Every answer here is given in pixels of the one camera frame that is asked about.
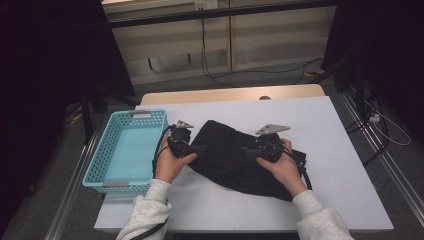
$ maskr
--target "plastic basket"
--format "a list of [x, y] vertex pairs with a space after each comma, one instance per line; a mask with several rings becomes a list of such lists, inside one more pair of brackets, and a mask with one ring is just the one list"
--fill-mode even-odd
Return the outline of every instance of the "plastic basket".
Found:
[[152, 160], [168, 127], [164, 110], [115, 112], [94, 152], [83, 185], [99, 192], [146, 192]]

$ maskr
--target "white table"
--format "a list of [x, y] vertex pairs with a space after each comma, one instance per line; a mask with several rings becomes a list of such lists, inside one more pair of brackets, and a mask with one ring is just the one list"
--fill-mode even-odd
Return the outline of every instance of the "white table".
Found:
[[[232, 101], [143, 105], [163, 108], [170, 124], [195, 126], [192, 139], [207, 120], [216, 120], [254, 135], [265, 124], [289, 125], [281, 137], [307, 153], [314, 192], [326, 207], [337, 210], [352, 231], [382, 231], [393, 225], [328, 97], [266, 101]], [[95, 228], [119, 231], [132, 209], [134, 194], [107, 194]], [[170, 232], [287, 232], [296, 230], [299, 215], [290, 202], [221, 187], [186, 167], [175, 180]]]

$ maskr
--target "hand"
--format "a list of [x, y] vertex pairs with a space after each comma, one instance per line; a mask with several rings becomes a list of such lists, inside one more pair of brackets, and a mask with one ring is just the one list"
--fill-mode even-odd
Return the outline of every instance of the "hand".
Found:
[[[291, 142], [284, 138], [281, 141], [283, 141], [284, 146], [287, 148], [286, 151], [291, 152]], [[296, 162], [287, 154], [283, 153], [276, 163], [271, 163], [263, 158], [257, 158], [256, 161], [259, 165], [268, 169], [289, 190], [293, 197], [308, 190], [302, 179], [300, 179]]]
[[186, 157], [178, 159], [174, 156], [174, 154], [172, 154], [172, 151], [168, 146], [167, 136], [162, 139], [161, 144], [162, 149], [164, 150], [158, 156], [155, 178], [167, 183], [172, 183], [172, 181], [174, 181], [174, 179], [181, 173], [181, 169], [196, 159], [197, 154], [192, 153]]

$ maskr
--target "black cloth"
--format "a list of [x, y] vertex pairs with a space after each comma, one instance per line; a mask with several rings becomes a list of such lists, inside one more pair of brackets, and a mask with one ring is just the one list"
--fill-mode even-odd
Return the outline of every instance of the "black cloth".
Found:
[[[241, 147], [254, 145], [256, 139], [255, 136], [209, 120], [192, 142], [195, 146], [207, 145], [206, 151], [189, 166], [221, 186], [242, 193], [292, 201], [290, 192], [271, 172], [256, 161], [248, 160], [241, 151]], [[305, 162], [305, 153], [293, 150], [293, 155], [297, 161]]]

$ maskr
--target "gray sleeve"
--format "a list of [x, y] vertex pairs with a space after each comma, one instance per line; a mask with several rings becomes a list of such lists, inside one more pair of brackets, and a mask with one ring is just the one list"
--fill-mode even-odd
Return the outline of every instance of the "gray sleeve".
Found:
[[353, 239], [340, 215], [333, 209], [324, 208], [312, 191], [297, 195], [293, 203], [301, 216], [297, 223], [300, 239]]
[[[165, 222], [171, 211], [171, 205], [166, 203], [170, 189], [169, 183], [157, 179], [151, 180], [146, 196], [140, 195], [134, 199], [131, 216], [116, 239], [129, 240]], [[145, 239], [162, 240], [167, 227], [168, 224], [165, 224], [159, 231]]]

